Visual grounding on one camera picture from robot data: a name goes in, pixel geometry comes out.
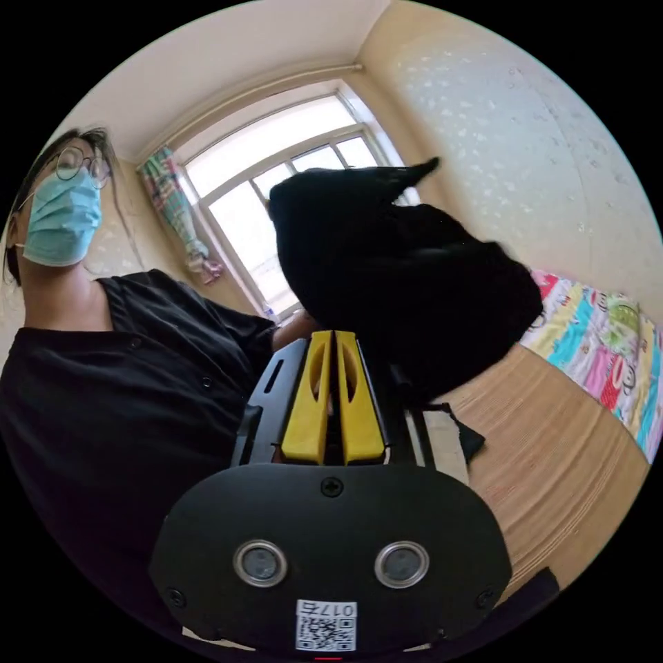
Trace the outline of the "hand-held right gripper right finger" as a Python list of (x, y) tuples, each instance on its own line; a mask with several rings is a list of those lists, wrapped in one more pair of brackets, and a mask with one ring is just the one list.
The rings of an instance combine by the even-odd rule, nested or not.
[(356, 336), (349, 331), (334, 334), (344, 463), (379, 463), (385, 443)]

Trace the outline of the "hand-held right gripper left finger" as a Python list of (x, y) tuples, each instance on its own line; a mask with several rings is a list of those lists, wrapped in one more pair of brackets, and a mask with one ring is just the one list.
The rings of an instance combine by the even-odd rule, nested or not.
[(312, 335), (281, 443), (285, 461), (322, 463), (329, 418), (332, 332)]

